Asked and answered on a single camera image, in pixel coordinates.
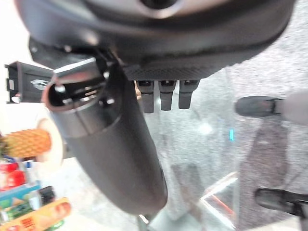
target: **glass table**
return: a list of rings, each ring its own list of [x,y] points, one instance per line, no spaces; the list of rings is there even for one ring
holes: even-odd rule
[[[145,114],[165,173],[168,202],[155,215],[133,216],[115,207],[97,189],[69,153],[61,167],[42,179],[68,197],[74,212],[59,230],[229,231],[238,213],[237,161],[233,153],[233,91],[228,69],[200,82],[191,108],[178,109],[177,86],[172,110]],[[35,127],[47,116],[42,104],[7,104],[11,131]]]

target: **pineapple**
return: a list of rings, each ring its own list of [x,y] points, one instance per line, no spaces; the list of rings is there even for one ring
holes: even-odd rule
[[[0,153],[11,157],[32,157],[50,150],[51,138],[42,129],[28,129],[0,136]]]

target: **person's foot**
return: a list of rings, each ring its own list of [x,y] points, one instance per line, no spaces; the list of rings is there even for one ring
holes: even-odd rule
[[[269,96],[248,96],[235,103],[235,111],[241,116],[266,117],[280,115],[276,112],[276,101],[279,98]]]

